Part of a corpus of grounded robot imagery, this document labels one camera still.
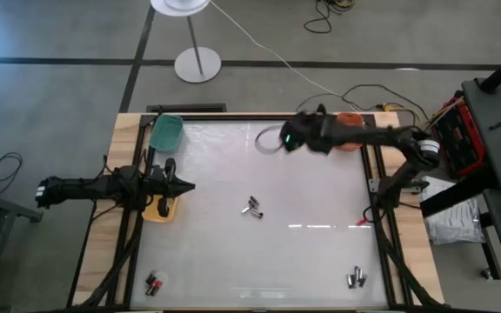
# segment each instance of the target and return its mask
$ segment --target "yellow sponge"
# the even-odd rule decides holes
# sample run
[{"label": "yellow sponge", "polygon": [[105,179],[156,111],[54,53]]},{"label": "yellow sponge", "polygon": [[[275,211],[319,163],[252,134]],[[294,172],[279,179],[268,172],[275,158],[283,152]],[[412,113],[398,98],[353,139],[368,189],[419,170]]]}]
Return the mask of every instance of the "yellow sponge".
[{"label": "yellow sponge", "polygon": [[150,205],[148,205],[143,212],[143,219],[148,222],[154,223],[169,223],[173,220],[175,211],[177,210],[177,204],[179,203],[179,197],[177,196],[173,199],[167,199],[167,206],[168,208],[170,208],[170,213],[167,215],[167,217],[160,216],[160,214],[157,212],[157,203],[161,198],[162,196],[154,196],[154,201],[152,201],[152,203],[150,203]]}]

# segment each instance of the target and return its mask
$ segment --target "concrete floor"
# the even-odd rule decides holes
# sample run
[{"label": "concrete floor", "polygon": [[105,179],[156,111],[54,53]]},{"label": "concrete floor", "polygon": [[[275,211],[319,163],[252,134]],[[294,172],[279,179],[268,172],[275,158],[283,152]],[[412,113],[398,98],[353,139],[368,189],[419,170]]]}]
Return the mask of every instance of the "concrete floor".
[{"label": "concrete floor", "polygon": [[[357,0],[331,19],[334,31],[313,35],[302,24],[317,16],[314,1],[217,0],[259,42],[291,61],[360,63],[501,63],[501,1]],[[135,56],[147,0],[0,0],[0,57],[125,58]],[[273,60],[209,7],[194,17],[197,40],[224,60]],[[183,19],[155,16],[146,59],[173,59],[190,45]],[[131,67],[0,64],[0,156],[20,152],[24,165],[3,198],[34,206],[33,190],[47,176],[93,176],[109,146]],[[383,83],[436,111],[468,70],[301,69],[331,90]],[[229,111],[294,110],[321,93],[290,70],[223,68],[209,83],[191,85],[170,66],[143,66],[129,111],[151,104],[227,103]],[[350,96],[368,107],[399,99],[381,90]],[[330,109],[346,110],[334,98]],[[402,123],[410,123],[403,116]],[[40,224],[20,221],[0,265],[0,305],[13,312],[65,305],[77,266],[90,203],[69,201],[45,212]],[[433,247],[447,303],[501,310],[501,281],[478,276],[479,245]]]}]

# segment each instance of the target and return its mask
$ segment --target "black tape strip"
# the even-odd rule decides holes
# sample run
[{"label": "black tape strip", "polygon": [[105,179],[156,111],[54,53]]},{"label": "black tape strip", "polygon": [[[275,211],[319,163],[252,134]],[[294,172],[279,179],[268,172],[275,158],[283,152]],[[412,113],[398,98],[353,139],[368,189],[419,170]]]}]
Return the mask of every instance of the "black tape strip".
[{"label": "black tape strip", "polygon": [[[143,60],[143,66],[173,66],[175,60]],[[497,70],[501,64],[453,64],[453,63],[370,63],[370,62],[316,62],[288,61],[293,68],[347,69],[347,70]],[[223,60],[224,67],[285,68],[281,61]]]},{"label": "black tape strip", "polygon": [[0,57],[0,64],[132,65],[133,62],[118,58]]},{"label": "black tape strip", "polygon": [[144,22],[143,33],[140,36],[140,41],[138,42],[137,53],[135,54],[135,60],[130,68],[129,79],[127,80],[127,85],[125,86],[125,91],[123,93],[123,98],[121,99],[121,105],[119,106],[119,113],[126,113],[129,111],[130,100],[132,99],[132,93],[135,90],[135,84],[137,83],[138,72],[140,71],[140,65],[144,57],[144,51],[146,50],[146,44],[148,43],[148,38],[150,37],[150,30],[152,29],[152,22],[154,21],[154,8],[152,6],[148,9],[148,14],[146,15],[146,21]]}]

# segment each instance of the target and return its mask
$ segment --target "white lamp base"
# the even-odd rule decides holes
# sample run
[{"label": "white lamp base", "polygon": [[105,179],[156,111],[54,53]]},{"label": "white lamp base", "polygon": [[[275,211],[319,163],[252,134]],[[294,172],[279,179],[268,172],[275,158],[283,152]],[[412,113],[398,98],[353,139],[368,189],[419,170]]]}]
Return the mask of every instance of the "white lamp base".
[{"label": "white lamp base", "polygon": [[187,83],[204,83],[214,78],[222,68],[222,59],[212,49],[198,47],[202,73],[198,68],[194,48],[189,48],[175,60],[175,73]]},{"label": "white lamp base", "polygon": [[203,10],[210,0],[150,0],[152,7],[168,17],[189,17]]}]

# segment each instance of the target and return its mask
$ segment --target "clear plastic bag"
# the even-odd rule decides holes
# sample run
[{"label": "clear plastic bag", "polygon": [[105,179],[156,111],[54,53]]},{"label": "clear plastic bag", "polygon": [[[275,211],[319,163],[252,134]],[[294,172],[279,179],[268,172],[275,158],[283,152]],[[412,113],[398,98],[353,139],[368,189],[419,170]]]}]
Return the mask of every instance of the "clear plastic bag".
[{"label": "clear plastic bag", "polygon": [[[454,183],[429,176],[423,177],[423,180],[430,183],[430,185],[419,196],[421,201],[454,185]],[[424,223],[426,224],[429,238],[434,244],[484,242],[483,229],[480,225],[478,205],[475,198],[463,201],[448,210],[443,210],[433,216],[429,216],[425,218]]]}]

